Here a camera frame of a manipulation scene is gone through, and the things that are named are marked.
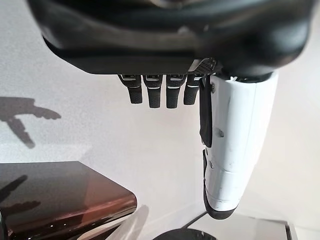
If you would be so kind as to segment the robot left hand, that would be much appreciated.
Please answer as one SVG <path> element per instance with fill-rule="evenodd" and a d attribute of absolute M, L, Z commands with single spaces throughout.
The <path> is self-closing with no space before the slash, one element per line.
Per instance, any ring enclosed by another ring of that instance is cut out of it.
<path fill-rule="evenodd" d="M 277 70 L 303 51 L 316 0 L 29 0 L 47 47 L 90 74 L 117 75 L 133 104 L 199 98 L 203 198 L 227 219 L 266 136 Z"/>

